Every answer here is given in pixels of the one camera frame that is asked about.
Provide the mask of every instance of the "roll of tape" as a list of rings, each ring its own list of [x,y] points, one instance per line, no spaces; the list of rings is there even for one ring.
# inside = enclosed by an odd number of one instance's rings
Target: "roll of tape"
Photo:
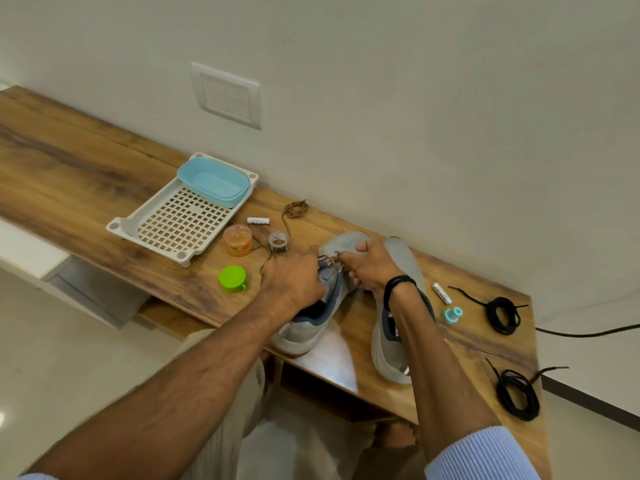
[[[269,234],[269,249],[272,253],[283,253],[289,249],[289,238],[283,232]]]

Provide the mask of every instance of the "green bottle cap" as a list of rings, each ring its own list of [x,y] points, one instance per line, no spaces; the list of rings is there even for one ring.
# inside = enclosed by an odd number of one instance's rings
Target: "green bottle cap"
[[[237,291],[245,291],[246,272],[241,266],[227,266],[220,271],[220,285],[225,291],[235,293]]]

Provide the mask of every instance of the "forearm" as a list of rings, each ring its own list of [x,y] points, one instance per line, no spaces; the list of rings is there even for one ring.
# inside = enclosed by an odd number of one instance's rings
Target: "forearm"
[[[259,294],[218,331],[71,432],[30,469],[65,480],[177,478],[212,436],[290,313]]]
[[[411,371],[427,461],[455,441],[500,424],[444,342],[415,286],[396,286],[389,306]]]

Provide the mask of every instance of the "black wristband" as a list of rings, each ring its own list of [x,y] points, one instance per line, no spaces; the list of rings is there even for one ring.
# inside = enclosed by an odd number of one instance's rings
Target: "black wristband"
[[[385,286],[385,297],[382,300],[382,304],[384,305],[386,310],[390,310],[389,308],[389,298],[391,298],[391,291],[393,291],[393,289],[398,286],[400,283],[413,283],[413,285],[415,286],[415,281],[413,281],[411,279],[410,276],[407,276],[406,274],[401,274],[400,276],[396,276],[395,278],[391,278],[386,286]]]

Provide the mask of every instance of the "white wall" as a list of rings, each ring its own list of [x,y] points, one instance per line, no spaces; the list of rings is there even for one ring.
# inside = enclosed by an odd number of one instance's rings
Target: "white wall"
[[[0,0],[0,79],[402,234],[563,331],[640,321],[639,47],[638,0]],[[192,61],[260,82],[264,131],[201,112]],[[636,414],[640,381],[597,367],[638,345],[540,337]]]

